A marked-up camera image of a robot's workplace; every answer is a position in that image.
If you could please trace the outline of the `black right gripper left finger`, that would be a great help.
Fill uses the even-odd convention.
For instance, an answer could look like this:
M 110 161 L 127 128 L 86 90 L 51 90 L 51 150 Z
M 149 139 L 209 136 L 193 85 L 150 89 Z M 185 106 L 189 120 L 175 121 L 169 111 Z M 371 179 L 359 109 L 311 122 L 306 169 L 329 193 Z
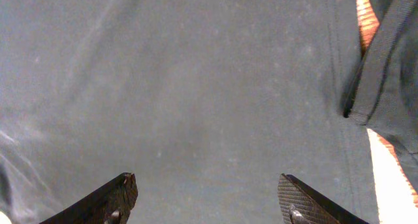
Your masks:
M 124 172 L 41 224 L 125 224 L 137 197 L 135 175 Z

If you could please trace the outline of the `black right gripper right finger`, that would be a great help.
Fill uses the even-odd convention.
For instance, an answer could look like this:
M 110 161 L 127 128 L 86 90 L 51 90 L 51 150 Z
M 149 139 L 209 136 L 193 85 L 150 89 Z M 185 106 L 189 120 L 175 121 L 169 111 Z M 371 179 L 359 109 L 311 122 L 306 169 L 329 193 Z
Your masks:
M 281 174 L 278 200 L 285 224 L 368 224 L 291 174 Z

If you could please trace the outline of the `black polo shirt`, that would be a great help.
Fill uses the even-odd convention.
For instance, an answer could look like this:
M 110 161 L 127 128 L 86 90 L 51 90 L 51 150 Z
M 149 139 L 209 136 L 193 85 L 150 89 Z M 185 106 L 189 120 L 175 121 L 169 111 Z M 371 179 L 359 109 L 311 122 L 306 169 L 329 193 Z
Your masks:
M 359 58 L 356 0 L 1 0 L 11 219 L 132 172 L 131 223 L 281 223 L 287 173 L 377 223 Z

